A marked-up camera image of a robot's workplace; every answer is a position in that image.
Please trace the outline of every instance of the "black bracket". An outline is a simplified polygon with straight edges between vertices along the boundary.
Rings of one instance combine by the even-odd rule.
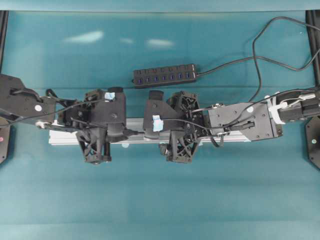
[[[7,124],[8,122],[0,117],[0,125]],[[8,156],[8,146],[10,138],[10,126],[0,128],[0,164],[6,160]]]
[[[320,169],[320,118],[314,116],[305,125],[309,160]]]

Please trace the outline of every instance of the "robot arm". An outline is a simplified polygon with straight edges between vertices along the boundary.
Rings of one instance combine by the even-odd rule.
[[[167,161],[190,163],[204,138],[209,138],[215,147],[222,147],[224,137],[235,131],[248,141],[273,139],[282,136],[283,124],[320,115],[317,87],[280,92],[258,102],[217,103],[206,108],[200,108],[194,93],[177,92],[164,101],[163,92],[152,90],[145,105],[143,132],[138,132],[127,129],[126,96],[121,87],[97,89],[79,101],[58,98],[50,89],[46,96],[39,96],[19,78],[2,74],[0,86],[0,120],[7,122],[0,123],[0,137],[17,122],[76,132],[85,162],[91,164],[110,162],[110,143],[132,135],[143,134],[156,140],[160,132],[169,131],[169,143],[160,144],[160,152]],[[0,141],[1,152],[7,147]],[[320,147],[312,147],[317,154]],[[320,161],[314,163],[320,168]]]

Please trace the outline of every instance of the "teal table surface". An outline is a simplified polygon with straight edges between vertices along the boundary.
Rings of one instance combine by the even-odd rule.
[[[0,0],[0,9],[14,11],[217,13],[319,8],[319,0]]]
[[[253,38],[276,16],[305,20],[304,11],[12,11],[2,73],[42,95],[52,88],[70,99],[122,86],[127,116],[142,117],[149,89],[132,88],[134,69],[194,63],[205,71],[251,56]],[[275,22],[256,51],[301,67],[310,58],[307,31]],[[293,72],[261,60],[259,66],[257,100],[315,82],[312,67]],[[257,85],[248,61],[158,89],[166,98],[180,90],[197,93],[206,107],[245,102]],[[303,123],[286,124],[278,139],[221,149],[204,144],[192,164],[166,162],[156,144],[117,144],[111,163],[93,166],[78,146],[51,146],[48,138],[32,125],[12,131],[9,158],[0,165],[1,240],[320,238],[320,171],[307,159]]]

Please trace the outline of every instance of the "black metal frame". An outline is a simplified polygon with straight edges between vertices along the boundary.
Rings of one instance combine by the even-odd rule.
[[[8,11],[0,11],[0,73],[2,70],[7,24],[8,24]],[[0,124],[8,123],[5,119],[0,117]],[[0,164],[6,160],[8,156],[8,145],[10,139],[10,127],[0,129]]]
[[[320,10],[308,10],[305,13],[305,21],[307,24],[320,28]],[[308,27],[308,36],[311,54],[314,55],[320,48],[320,34],[318,31]],[[320,85],[320,55],[317,55],[313,61],[313,71],[315,85]],[[320,120],[318,116],[314,116],[305,125],[305,137],[307,143],[307,152],[309,160],[318,168],[320,168]]]

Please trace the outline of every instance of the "black power strip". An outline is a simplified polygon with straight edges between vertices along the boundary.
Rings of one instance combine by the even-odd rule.
[[[138,89],[193,83],[197,80],[194,64],[165,66],[133,71],[134,87]]]

